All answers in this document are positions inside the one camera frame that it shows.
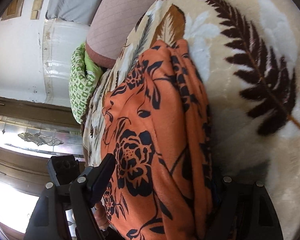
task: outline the screw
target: screw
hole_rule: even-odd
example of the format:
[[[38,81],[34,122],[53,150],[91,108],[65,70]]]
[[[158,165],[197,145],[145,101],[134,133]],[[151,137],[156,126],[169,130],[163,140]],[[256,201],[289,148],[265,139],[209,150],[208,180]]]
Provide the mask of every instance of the screw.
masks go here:
[[[256,184],[257,184],[258,187],[263,187],[263,183],[262,183],[260,180],[258,180],[258,181],[256,182]]]
[[[230,183],[232,181],[231,177],[225,176],[223,177],[223,181],[226,183]]]
[[[86,177],[79,177],[78,179],[77,179],[77,181],[79,182],[79,183],[84,183],[85,181],[86,181]]]
[[[53,187],[53,183],[52,182],[48,182],[47,184],[46,184],[46,188],[52,188]]]

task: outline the orange floral blanket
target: orange floral blanket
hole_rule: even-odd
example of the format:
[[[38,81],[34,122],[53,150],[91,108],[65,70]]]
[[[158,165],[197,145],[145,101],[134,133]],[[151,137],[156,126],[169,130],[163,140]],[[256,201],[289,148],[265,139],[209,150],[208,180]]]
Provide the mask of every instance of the orange floral blanket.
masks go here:
[[[157,41],[107,93],[101,156],[116,169],[104,194],[126,239],[202,239],[212,210],[210,113],[186,40]]]

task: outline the wooden door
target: wooden door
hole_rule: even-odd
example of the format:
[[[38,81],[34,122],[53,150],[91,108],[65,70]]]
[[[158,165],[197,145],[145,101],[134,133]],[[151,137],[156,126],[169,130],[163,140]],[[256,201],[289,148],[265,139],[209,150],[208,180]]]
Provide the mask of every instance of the wooden door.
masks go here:
[[[80,128],[70,108],[0,98],[0,115]],[[46,163],[48,159],[18,153],[0,147],[0,182],[30,195],[39,196],[50,181]]]

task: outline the beige blanket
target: beige blanket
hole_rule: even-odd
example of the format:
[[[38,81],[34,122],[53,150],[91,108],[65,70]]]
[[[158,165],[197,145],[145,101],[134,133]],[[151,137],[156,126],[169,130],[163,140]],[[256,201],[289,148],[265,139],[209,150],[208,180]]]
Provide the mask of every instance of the beige blanket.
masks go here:
[[[284,239],[300,233],[300,11],[291,0],[157,0],[91,99],[84,131],[98,165],[104,95],[157,39],[185,38],[210,101],[224,175],[263,180]]]

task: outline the fleece blanket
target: fleece blanket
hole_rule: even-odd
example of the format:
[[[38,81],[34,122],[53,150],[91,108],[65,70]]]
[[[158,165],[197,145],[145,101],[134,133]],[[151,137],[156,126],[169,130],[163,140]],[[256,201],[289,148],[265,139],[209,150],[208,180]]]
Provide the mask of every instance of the fleece blanket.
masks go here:
[[[105,94],[157,40],[184,38],[212,113],[213,164],[262,180],[284,239],[300,234],[300,11],[292,0],[157,0],[129,34],[90,102],[88,165],[101,161]]]
[[[203,239],[213,207],[210,110],[186,40],[142,53],[103,114],[101,158],[116,158],[103,195],[108,221],[126,239]]]

